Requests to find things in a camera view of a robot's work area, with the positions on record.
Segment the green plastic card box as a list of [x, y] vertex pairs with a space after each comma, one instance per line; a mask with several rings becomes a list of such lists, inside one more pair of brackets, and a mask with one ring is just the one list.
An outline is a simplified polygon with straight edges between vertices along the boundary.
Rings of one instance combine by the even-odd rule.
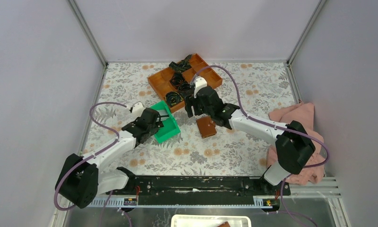
[[176, 119], [173, 117], [165, 101], [158, 102], [151, 106], [151, 109], [157, 110], [160, 113], [161, 123], [163, 124], [163, 127], [154, 135], [158, 143], [163, 143], [181, 132]]

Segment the brown leather card holder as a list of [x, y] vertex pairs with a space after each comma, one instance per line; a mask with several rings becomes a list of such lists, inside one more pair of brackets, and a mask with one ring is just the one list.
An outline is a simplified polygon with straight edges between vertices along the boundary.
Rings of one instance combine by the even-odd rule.
[[203, 139], [217, 134], [216, 124], [209, 116], [205, 116], [196, 120], [198, 130]]

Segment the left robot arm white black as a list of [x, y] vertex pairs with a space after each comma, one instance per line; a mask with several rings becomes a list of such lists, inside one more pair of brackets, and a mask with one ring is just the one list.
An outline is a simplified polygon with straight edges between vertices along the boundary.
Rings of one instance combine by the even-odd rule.
[[145, 108], [134, 121], [126, 124], [116, 134], [116, 138], [104, 145], [99, 151], [78, 156], [69, 155], [62, 167], [55, 186], [54, 203], [59, 210], [58, 195], [72, 202], [73, 206], [85, 208], [94, 198], [105, 192], [118, 189], [130, 194], [135, 182], [121, 170], [104, 173], [117, 157], [136, 148], [155, 135], [169, 118], [166, 110]]

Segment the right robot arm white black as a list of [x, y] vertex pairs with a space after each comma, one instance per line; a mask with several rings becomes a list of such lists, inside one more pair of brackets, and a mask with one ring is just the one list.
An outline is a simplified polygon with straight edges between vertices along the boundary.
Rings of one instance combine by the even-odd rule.
[[242, 107], [224, 103], [202, 77], [191, 83], [193, 93], [185, 98], [188, 117], [205, 114], [220, 127], [243, 131], [275, 146], [277, 161], [262, 175], [260, 190], [271, 195], [289, 175], [299, 174], [316, 148], [301, 123], [273, 122], [244, 114]]

